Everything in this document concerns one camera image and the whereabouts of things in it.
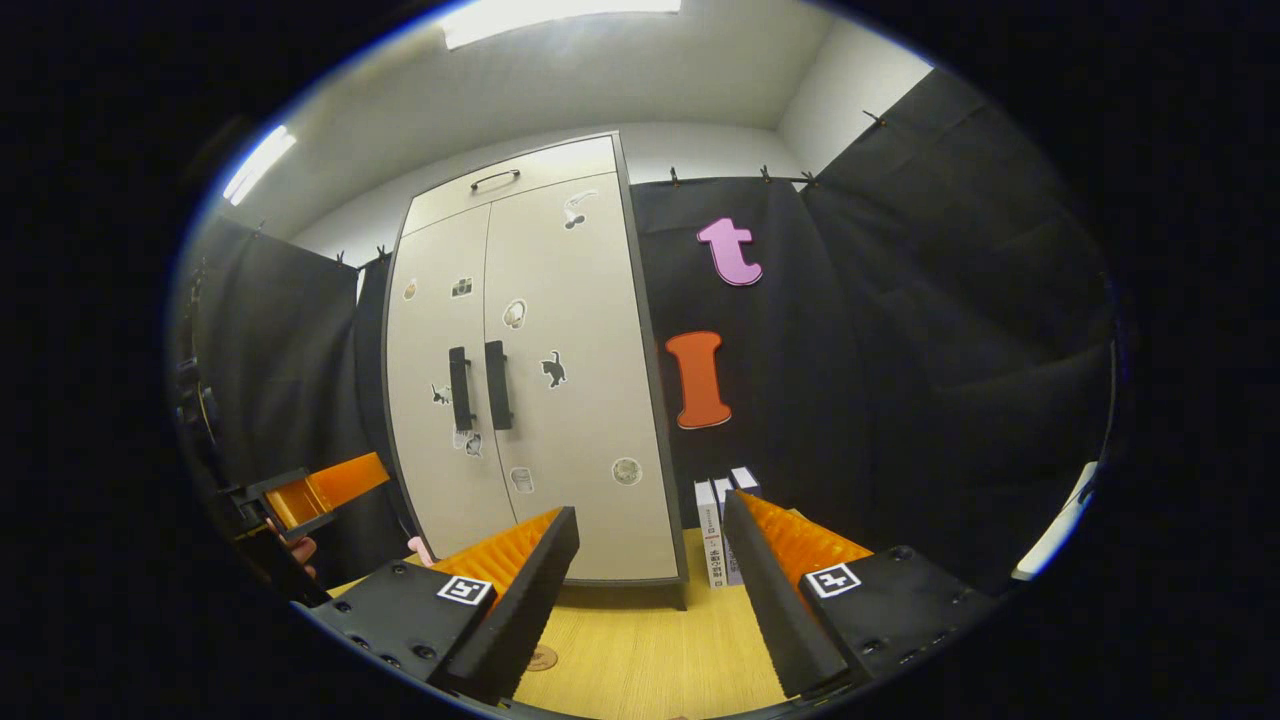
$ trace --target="book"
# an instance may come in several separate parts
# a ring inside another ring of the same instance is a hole
[[[710,480],[694,483],[694,500],[698,503],[698,523],[703,528],[703,550],[707,553],[707,579],[713,588],[727,583],[724,577],[724,543],[721,541],[721,515],[716,503],[716,493]]]
[[[728,478],[719,478],[713,484],[716,489],[716,511],[719,514],[721,525],[724,524],[724,496],[733,491],[733,483]],[[733,548],[728,538],[721,538],[724,544],[724,579],[730,585],[742,584],[742,573],[737,569],[737,559],[733,557]]]
[[[746,468],[733,468],[730,474],[733,477],[733,487],[746,495],[762,497],[760,483],[755,479],[755,475],[753,475],[750,470]]]

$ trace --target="ceiling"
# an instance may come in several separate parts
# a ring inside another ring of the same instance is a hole
[[[595,124],[776,129],[833,15],[799,0],[684,0],[677,15],[598,15],[449,51],[421,23],[317,85],[297,143],[232,219],[291,240],[404,173],[504,140]]]

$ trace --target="circular sticker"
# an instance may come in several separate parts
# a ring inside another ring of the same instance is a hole
[[[539,670],[549,670],[550,667],[556,666],[556,662],[558,660],[559,656],[556,655],[554,650],[544,644],[540,644],[534,648],[534,656],[529,659],[529,667],[526,667],[526,670],[529,670],[530,673],[538,673]]]
[[[634,486],[640,482],[644,477],[644,471],[640,470],[640,464],[630,457],[620,457],[613,461],[613,479],[625,484]]]

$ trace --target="black handle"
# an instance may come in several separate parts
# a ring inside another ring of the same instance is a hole
[[[449,383],[453,386],[453,424],[458,432],[470,430],[471,420],[475,415],[471,414],[471,396],[467,393],[467,366],[471,361],[467,360],[467,351],[462,347],[449,348]]]
[[[502,341],[484,343],[485,373],[489,375],[489,411],[493,414],[493,429],[511,429],[511,401],[507,398],[507,356],[502,352]]]
[[[500,173],[498,173],[495,176],[489,176],[486,178],[480,178],[476,182],[471,183],[471,190],[479,188],[480,183],[483,183],[486,179],[500,178],[502,176],[512,176],[512,177],[517,177],[518,178],[520,177],[520,170],[512,168],[509,170],[503,170],[503,172],[500,172]]]

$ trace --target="cabinet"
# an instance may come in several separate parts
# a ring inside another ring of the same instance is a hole
[[[687,578],[616,133],[413,199],[388,283],[398,475],[438,557],[561,505],[576,583]]]

